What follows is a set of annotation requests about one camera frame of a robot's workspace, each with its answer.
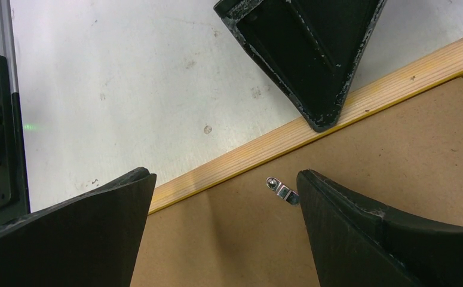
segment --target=wooden frame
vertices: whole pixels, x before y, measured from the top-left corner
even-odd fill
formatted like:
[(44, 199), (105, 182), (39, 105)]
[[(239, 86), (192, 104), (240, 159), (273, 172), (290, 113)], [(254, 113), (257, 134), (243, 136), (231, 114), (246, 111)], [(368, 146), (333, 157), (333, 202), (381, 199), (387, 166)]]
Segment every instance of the wooden frame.
[(463, 77), (463, 38), (349, 94), (334, 128), (316, 133), (300, 117), (167, 182), (156, 212), (454, 78)]

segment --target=brown fiberboard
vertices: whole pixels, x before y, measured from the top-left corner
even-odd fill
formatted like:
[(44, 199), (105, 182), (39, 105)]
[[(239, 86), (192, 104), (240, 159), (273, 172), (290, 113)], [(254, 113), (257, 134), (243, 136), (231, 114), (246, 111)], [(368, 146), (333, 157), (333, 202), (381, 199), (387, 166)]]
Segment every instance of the brown fiberboard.
[(426, 218), (463, 225), (463, 79), (426, 91), (149, 215), (132, 286), (318, 286), (296, 188), (312, 168)]

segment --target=black mounting plate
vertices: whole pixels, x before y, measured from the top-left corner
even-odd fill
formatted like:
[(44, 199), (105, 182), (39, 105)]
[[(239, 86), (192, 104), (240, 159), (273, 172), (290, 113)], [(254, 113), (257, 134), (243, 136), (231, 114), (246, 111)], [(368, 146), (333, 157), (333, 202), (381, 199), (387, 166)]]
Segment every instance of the black mounting plate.
[(385, 0), (221, 0), (214, 7), (247, 54), (316, 132), (340, 116)]
[(29, 212), (20, 98), (10, 94), (7, 60), (0, 56), (0, 224)]

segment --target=white surface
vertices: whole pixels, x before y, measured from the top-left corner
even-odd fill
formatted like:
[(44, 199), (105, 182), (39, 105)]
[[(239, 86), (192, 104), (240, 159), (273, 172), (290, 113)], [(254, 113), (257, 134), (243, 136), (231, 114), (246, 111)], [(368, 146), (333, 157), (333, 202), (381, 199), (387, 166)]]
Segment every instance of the white surface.
[[(33, 211), (137, 166), (162, 184), (299, 117), (216, 2), (11, 0)], [(353, 88), (462, 36), (463, 0), (389, 0)]]

